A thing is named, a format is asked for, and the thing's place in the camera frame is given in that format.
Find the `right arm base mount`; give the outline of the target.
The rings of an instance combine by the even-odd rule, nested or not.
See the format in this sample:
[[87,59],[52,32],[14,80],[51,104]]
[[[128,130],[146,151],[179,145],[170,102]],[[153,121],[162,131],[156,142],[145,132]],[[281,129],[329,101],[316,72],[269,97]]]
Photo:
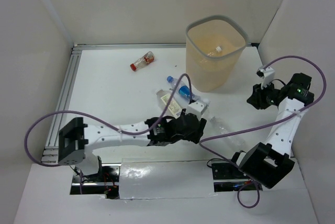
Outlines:
[[261,185],[256,187],[249,177],[222,159],[210,159],[206,165],[212,171],[216,193],[237,192],[243,186],[242,191],[256,191],[257,188],[263,190]]

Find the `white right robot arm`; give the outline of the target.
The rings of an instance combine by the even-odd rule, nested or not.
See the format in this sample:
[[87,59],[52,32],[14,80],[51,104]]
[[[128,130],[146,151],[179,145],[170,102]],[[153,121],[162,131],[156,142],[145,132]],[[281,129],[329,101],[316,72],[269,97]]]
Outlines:
[[310,84],[310,76],[295,73],[281,89],[276,89],[273,83],[266,87],[261,84],[253,86],[247,103],[256,109],[276,106],[277,121],[289,116],[292,118],[273,126],[266,141],[254,146],[242,160],[231,162],[228,171],[232,177],[240,178],[246,174],[271,189],[293,169],[295,162],[290,159],[291,146],[298,125],[306,113],[298,111],[314,101],[314,94],[309,91]]

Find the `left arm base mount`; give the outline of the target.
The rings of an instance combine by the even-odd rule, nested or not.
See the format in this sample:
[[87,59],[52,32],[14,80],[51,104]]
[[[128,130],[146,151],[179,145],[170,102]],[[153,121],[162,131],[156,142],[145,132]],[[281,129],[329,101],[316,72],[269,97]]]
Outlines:
[[71,167],[73,177],[70,195],[102,195],[106,199],[119,199],[120,168],[120,163],[102,164],[99,174],[80,177],[80,169]]

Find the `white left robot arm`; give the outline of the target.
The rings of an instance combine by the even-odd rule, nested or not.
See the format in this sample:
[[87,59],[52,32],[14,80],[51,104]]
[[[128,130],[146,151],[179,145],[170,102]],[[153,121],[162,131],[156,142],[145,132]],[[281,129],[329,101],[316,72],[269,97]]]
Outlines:
[[182,113],[178,118],[154,117],[136,124],[123,125],[124,134],[107,126],[88,125],[82,117],[73,118],[58,133],[58,164],[75,165],[90,181],[103,177],[102,161],[94,150],[107,147],[164,147],[180,140],[199,143],[206,119]]

